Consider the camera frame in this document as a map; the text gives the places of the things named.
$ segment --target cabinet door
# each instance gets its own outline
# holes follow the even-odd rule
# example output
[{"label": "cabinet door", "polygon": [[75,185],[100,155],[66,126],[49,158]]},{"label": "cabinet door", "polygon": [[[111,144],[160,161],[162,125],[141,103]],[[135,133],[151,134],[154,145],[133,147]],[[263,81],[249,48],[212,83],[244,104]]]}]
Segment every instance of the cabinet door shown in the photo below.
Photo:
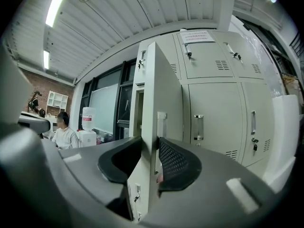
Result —
[{"label": "cabinet door", "polygon": [[274,117],[269,88],[264,84],[242,83],[247,109],[247,138],[242,165],[249,166],[269,153]]},{"label": "cabinet door", "polygon": [[134,203],[137,193],[131,201],[137,212],[143,216],[148,207],[157,201],[155,175],[157,136],[182,141],[183,138],[183,102],[181,84],[156,42],[147,48],[147,71],[142,104],[142,157],[129,178],[130,186],[141,186],[141,198]]},{"label": "cabinet door", "polygon": [[178,35],[186,66],[187,78],[233,77],[230,65],[216,42],[188,44],[191,59],[184,53],[184,44]]},{"label": "cabinet door", "polygon": [[[237,71],[239,77],[264,79],[264,73],[255,51],[245,38],[234,32],[213,31],[212,34],[222,47],[230,65]],[[237,57],[233,58],[233,54],[230,53],[231,50],[241,55],[241,61]]]},{"label": "cabinet door", "polygon": [[[238,160],[242,140],[242,108],[236,83],[189,85],[191,144],[217,151]],[[203,140],[195,140],[197,128]]]},{"label": "cabinet door", "polygon": [[176,77],[178,79],[181,78],[180,65],[177,58],[177,52],[176,52],[173,35],[163,35],[148,40],[144,40],[140,43],[137,54],[137,60],[136,60],[135,75],[134,75],[135,76],[134,83],[137,85],[144,84],[145,82],[145,75],[147,70],[147,49],[148,46],[153,42],[157,42],[157,45],[160,47],[160,49],[166,56],[172,70],[176,74]]}]

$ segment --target white shelf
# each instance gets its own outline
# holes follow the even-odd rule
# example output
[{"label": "white shelf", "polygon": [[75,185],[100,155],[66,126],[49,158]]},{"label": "white shelf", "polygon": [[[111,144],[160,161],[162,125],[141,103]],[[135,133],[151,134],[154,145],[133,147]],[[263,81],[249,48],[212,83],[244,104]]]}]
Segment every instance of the white shelf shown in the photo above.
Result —
[{"label": "white shelf", "polygon": [[65,111],[67,108],[67,95],[59,94],[53,91],[48,93],[47,105],[51,107],[56,107],[59,112]]}]

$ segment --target locker vent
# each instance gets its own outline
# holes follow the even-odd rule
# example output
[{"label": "locker vent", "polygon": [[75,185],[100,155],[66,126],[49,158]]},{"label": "locker vent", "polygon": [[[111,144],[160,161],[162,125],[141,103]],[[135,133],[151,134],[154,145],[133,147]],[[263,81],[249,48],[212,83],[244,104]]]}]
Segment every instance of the locker vent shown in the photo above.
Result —
[{"label": "locker vent", "polygon": [[215,61],[218,70],[229,70],[229,67],[227,65],[226,61]]},{"label": "locker vent", "polygon": [[270,146],[270,139],[265,141],[265,145],[264,145],[264,152],[269,150],[269,146]]},{"label": "locker vent", "polygon": [[174,73],[177,73],[176,64],[171,64]]},{"label": "locker vent", "polygon": [[258,73],[258,74],[261,73],[260,67],[257,64],[253,64],[252,67],[256,73]]},{"label": "locker vent", "polygon": [[237,154],[238,154],[237,150],[226,152],[226,155],[229,156],[230,158],[234,159],[234,160],[237,158]]}]

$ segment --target ceiling beam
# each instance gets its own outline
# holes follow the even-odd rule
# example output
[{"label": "ceiling beam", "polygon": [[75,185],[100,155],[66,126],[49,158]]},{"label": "ceiling beam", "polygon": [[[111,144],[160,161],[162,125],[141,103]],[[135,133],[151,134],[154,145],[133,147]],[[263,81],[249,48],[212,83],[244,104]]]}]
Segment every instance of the ceiling beam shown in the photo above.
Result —
[{"label": "ceiling beam", "polygon": [[150,29],[147,29],[141,33],[133,35],[126,40],[123,40],[119,44],[115,45],[105,53],[103,53],[98,59],[96,59],[90,66],[88,66],[78,77],[76,80],[76,84],[87,75],[93,68],[97,67],[99,64],[116,54],[117,52],[132,46],[142,40],[146,40],[148,38],[158,36],[163,33],[174,32],[180,30],[181,28],[187,29],[216,29],[217,23],[211,19],[191,19],[191,20],[183,20],[172,23],[167,23],[163,25],[159,25]]},{"label": "ceiling beam", "polygon": [[7,51],[9,52],[9,54],[15,59],[18,60],[19,59],[19,54],[18,51],[15,49],[15,47],[13,48],[14,45],[14,41],[12,38],[12,23],[10,23],[6,29],[6,31],[3,34],[3,41],[5,43],[5,47],[7,48]]},{"label": "ceiling beam", "polygon": [[218,30],[228,31],[234,0],[213,0],[213,19],[218,23]]},{"label": "ceiling beam", "polygon": [[14,60],[13,61],[18,67],[20,68],[23,68],[29,72],[32,72],[32,73],[35,73],[35,74],[39,74],[43,77],[47,77],[47,78],[50,78],[50,79],[53,79],[55,81],[58,81],[58,82],[61,82],[63,84],[66,84],[68,86],[75,86],[74,85],[74,81],[71,80],[71,79],[68,79],[68,78],[65,78],[63,76],[55,76],[55,75],[52,75],[54,74],[52,71],[49,71],[49,70],[45,70],[45,71],[41,71],[41,67],[40,66],[36,66],[36,65],[33,65],[29,62],[26,62],[22,59],[20,60]]}]

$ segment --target white wall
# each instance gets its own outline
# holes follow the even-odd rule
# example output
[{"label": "white wall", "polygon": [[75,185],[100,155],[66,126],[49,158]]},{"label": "white wall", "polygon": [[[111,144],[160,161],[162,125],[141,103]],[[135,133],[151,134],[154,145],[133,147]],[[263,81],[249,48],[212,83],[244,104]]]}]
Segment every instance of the white wall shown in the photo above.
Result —
[{"label": "white wall", "polygon": [[71,112],[70,112],[70,128],[76,131],[78,129],[79,111],[82,93],[84,91],[85,82],[79,82],[75,89],[72,98]]}]

